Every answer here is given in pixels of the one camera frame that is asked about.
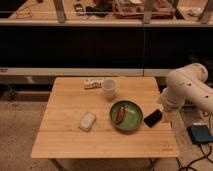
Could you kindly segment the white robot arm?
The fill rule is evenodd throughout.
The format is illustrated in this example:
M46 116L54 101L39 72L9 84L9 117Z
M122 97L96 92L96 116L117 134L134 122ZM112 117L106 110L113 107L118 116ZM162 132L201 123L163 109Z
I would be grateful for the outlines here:
M172 70L166 76L167 87L160 95L166 111L179 110L186 100L213 115L213 88L205 84L208 71L200 63L192 63Z

